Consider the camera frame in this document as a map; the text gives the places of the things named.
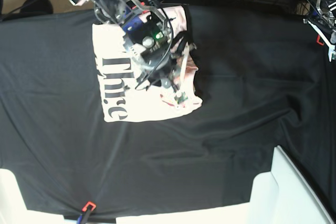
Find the red clamp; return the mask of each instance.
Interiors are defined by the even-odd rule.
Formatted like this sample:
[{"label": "red clamp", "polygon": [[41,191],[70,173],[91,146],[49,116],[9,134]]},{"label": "red clamp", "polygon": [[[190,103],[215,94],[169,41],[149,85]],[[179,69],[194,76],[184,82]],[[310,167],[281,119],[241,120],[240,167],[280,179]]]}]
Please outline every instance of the red clamp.
[{"label": "red clamp", "polygon": [[143,12],[142,12],[142,14],[145,14],[145,13],[148,13],[149,11],[148,10],[144,10]]},{"label": "red clamp", "polygon": [[91,207],[92,207],[91,212],[94,211],[95,208],[97,207],[97,205],[96,205],[95,203],[92,203],[92,202],[88,201],[88,202],[86,203],[86,205],[83,207],[82,211],[83,211],[83,212],[86,212],[86,211],[88,210],[88,206],[91,206]]},{"label": "red clamp", "polygon": [[318,44],[320,44],[321,46],[324,46],[324,42],[321,42],[320,39],[321,39],[321,36],[318,35],[318,36],[317,36],[317,40],[316,40],[316,42],[317,42]]}]

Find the blue object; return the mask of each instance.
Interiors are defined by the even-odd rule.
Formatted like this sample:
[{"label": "blue object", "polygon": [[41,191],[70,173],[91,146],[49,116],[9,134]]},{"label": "blue object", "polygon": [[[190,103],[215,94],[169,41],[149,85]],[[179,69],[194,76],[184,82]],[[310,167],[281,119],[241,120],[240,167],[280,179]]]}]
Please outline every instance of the blue object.
[{"label": "blue object", "polygon": [[137,30],[143,25],[142,20],[137,16],[125,25],[122,26],[122,29],[124,30],[125,33],[131,33],[134,30]]},{"label": "blue object", "polygon": [[77,219],[77,222],[76,222],[76,224],[80,224],[80,222],[82,221],[82,218],[83,218],[83,216],[81,215],[81,216],[79,216],[78,217],[78,219]]}]

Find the metal bracket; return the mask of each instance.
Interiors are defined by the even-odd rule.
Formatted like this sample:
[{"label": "metal bracket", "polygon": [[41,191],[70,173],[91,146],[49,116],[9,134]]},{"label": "metal bracket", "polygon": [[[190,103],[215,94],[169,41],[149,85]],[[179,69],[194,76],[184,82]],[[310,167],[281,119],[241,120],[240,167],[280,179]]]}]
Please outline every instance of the metal bracket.
[{"label": "metal bracket", "polygon": [[164,22],[166,20],[166,18],[163,16],[163,14],[161,14],[159,12],[159,10],[157,8],[155,8],[154,6],[145,6],[145,5],[142,5],[141,2],[139,0],[131,0],[136,6],[137,8],[139,8],[140,10],[142,11],[150,11],[150,12],[153,12],[155,13],[155,15],[162,21]]},{"label": "metal bracket", "polygon": [[336,59],[336,51],[335,51],[335,45],[333,45],[324,35],[324,33],[316,26],[314,25],[312,22],[310,22],[309,20],[305,20],[305,22],[307,22],[309,25],[311,25],[311,27],[320,35],[320,37],[323,39],[324,43],[327,44],[327,46],[329,47],[329,52],[328,52],[328,58],[329,61],[331,62],[332,60]]},{"label": "metal bracket", "polygon": [[321,0],[316,0],[316,9],[319,12],[319,14],[324,17],[324,19],[330,24],[334,25],[335,24],[335,17],[333,13],[329,10],[328,12],[324,12],[321,9]]}]

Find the white plastic part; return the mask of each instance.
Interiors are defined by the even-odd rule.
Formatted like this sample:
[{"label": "white plastic part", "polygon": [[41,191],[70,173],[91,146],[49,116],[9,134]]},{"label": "white plastic part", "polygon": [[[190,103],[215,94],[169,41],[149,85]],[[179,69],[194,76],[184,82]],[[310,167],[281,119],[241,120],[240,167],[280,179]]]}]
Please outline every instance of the white plastic part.
[{"label": "white plastic part", "polygon": [[334,223],[325,207],[281,147],[274,149],[271,172],[252,187],[248,224]]},{"label": "white plastic part", "polygon": [[314,25],[309,20],[307,20],[307,22],[320,35],[321,39],[323,39],[324,43],[326,43],[327,46],[329,47],[328,58],[329,61],[331,62],[333,57],[336,57],[335,45],[333,45],[332,43],[330,43],[330,41],[328,41],[324,33],[316,25]]},{"label": "white plastic part", "polygon": [[0,169],[0,224],[64,224],[62,215],[28,211],[14,174]]}]

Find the orange clamp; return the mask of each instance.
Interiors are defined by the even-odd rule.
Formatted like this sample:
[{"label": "orange clamp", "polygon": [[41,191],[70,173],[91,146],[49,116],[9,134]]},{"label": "orange clamp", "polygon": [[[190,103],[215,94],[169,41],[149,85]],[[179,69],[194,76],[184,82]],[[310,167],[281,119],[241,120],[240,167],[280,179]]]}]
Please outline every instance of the orange clamp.
[{"label": "orange clamp", "polygon": [[321,36],[318,35],[318,36],[317,36],[317,40],[316,40],[316,42],[317,42],[318,44],[320,44],[321,46],[324,46],[324,42],[321,42],[320,39],[321,39]]},{"label": "orange clamp", "polygon": [[83,207],[82,211],[83,211],[83,212],[86,212],[86,211],[88,210],[88,206],[91,206],[91,207],[92,207],[91,212],[94,211],[95,208],[97,207],[97,205],[96,205],[95,203],[92,203],[92,202],[88,201],[88,202],[86,203],[86,205]]}]

